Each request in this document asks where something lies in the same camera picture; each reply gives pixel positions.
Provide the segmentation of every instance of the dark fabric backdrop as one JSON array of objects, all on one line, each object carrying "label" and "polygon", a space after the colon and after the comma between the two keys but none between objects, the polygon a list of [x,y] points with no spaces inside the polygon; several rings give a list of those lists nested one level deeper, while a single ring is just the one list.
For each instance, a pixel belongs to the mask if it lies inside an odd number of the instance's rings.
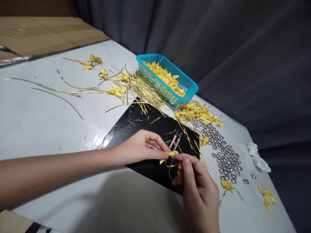
[{"label": "dark fabric backdrop", "polygon": [[271,164],[271,179],[296,230],[311,230],[310,204],[299,206],[302,199],[288,191],[311,175],[309,1],[78,0],[78,5],[85,21],[133,53],[166,56],[197,82],[200,97],[246,126]]}]

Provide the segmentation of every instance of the hand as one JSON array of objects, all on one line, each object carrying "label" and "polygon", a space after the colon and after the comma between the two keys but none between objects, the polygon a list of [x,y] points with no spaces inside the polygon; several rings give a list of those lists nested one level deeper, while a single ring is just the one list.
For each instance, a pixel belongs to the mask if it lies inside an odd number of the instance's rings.
[{"label": "hand", "polygon": [[127,165],[147,159],[167,159],[167,145],[156,133],[139,130],[125,142],[112,148],[116,166]]},{"label": "hand", "polygon": [[220,232],[219,189],[204,165],[188,154],[177,154],[178,165],[173,185],[184,185],[186,214],[200,233]]}]

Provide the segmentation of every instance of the finger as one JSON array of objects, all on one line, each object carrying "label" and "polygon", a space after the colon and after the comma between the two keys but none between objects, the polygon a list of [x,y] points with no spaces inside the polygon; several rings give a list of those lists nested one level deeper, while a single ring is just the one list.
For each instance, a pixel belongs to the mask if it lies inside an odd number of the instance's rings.
[{"label": "finger", "polygon": [[184,171],[184,185],[185,193],[188,195],[198,196],[198,189],[195,183],[194,170],[192,164],[188,158],[182,160],[183,171]]},{"label": "finger", "polygon": [[197,172],[198,175],[201,176],[204,183],[206,183],[207,185],[211,185],[212,183],[214,183],[214,180],[212,179],[212,177],[208,173],[206,167],[200,162],[200,160],[198,160],[197,157],[191,156],[188,154],[180,154],[180,155],[184,159],[188,158],[190,160],[190,162],[193,166],[193,169]]},{"label": "finger", "polygon": [[182,169],[182,162],[179,163],[178,165],[178,170],[180,171],[180,177],[179,177],[179,185],[183,185],[184,184],[184,172]]},{"label": "finger", "polygon": [[149,147],[150,149],[153,149],[153,150],[158,150],[154,145],[151,145],[149,143],[147,143],[147,147]]},{"label": "finger", "polygon": [[147,159],[167,159],[168,154],[161,150],[149,150],[148,158]]},{"label": "finger", "polygon": [[177,176],[175,177],[175,179],[172,180],[172,185],[174,185],[174,186],[178,185]]},{"label": "finger", "polygon": [[160,135],[158,135],[158,134],[156,134],[154,132],[150,132],[150,131],[146,131],[145,133],[146,133],[147,136],[149,136],[150,140],[155,141],[159,145],[161,150],[163,150],[165,152],[169,152],[169,149],[168,149],[167,145],[164,143],[164,141],[162,140]]},{"label": "finger", "polygon": [[151,144],[151,145],[154,145],[158,150],[162,150],[161,147],[155,141],[149,140],[148,143]]}]

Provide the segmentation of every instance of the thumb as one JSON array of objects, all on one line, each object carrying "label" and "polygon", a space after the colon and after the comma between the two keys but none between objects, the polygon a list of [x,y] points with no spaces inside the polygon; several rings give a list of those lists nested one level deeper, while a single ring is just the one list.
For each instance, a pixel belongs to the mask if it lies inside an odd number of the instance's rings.
[{"label": "thumb", "polygon": [[182,167],[184,171],[185,192],[198,192],[197,185],[195,183],[193,167],[188,158],[182,160]]},{"label": "thumb", "polygon": [[150,149],[149,150],[149,157],[150,157],[149,159],[163,160],[163,159],[168,158],[168,154],[165,153],[164,151]]}]

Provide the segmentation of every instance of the white cloth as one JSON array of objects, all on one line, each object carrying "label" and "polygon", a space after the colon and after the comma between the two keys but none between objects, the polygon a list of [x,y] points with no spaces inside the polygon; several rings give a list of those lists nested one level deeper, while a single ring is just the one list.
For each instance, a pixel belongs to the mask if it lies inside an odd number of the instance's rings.
[{"label": "white cloth", "polygon": [[253,158],[257,167],[266,172],[271,172],[271,168],[269,167],[269,165],[259,156],[257,144],[250,142],[247,145],[247,149],[248,154]]}]

